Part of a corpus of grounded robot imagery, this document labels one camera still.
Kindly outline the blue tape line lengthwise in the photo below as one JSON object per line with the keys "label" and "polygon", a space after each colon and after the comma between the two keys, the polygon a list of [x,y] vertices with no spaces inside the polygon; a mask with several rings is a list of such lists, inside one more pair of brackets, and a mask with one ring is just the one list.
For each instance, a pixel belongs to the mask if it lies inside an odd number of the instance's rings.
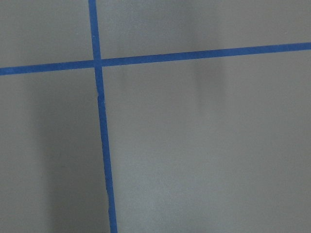
{"label": "blue tape line lengthwise", "polygon": [[111,169],[110,148],[109,148],[109,138],[108,138],[108,128],[107,128],[107,118],[105,108],[103,66],[101,58],[97,7],[95,0],[88,1],[88,9],[89,9],[89,19],[91,29],[95,83],[98,93],[97,102],[98,102],[100,133],[101,133],[103,162],[104,162],[105,188],[108,197],[109,227],[112,233],[116,233],[118,231],[118,227],[115,209],[113,177]]}

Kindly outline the blue tape line crosswise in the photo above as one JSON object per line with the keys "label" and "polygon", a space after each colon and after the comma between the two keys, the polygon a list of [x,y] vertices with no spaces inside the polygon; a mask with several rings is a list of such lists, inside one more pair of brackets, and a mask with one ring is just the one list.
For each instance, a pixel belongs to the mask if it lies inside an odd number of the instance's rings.
{"label": "blue tape line crosswise", "polygon": [[[305,42],[305,43],[292,43],[281,45],[267,45],[267,46],[255,46],[255,47],[219,49],[219,50],[190,51],[190,52],[178,52],[168,54],[107,58],[102,59],[99,62],[99,65],[101,65],[102,67],[113,67],[113,66],[136,65],[147,63],[207,59],[217,57],[303,51],[310,49],[311,49],[310,42]],[[75,62],[39,64],[30,66],[2,67],[0,69],[0,74],[1,76],[5,76],[15,74],[84,69],[84,68],[93,68],[94,64],[95,62],[93,60],[85,60]]]}

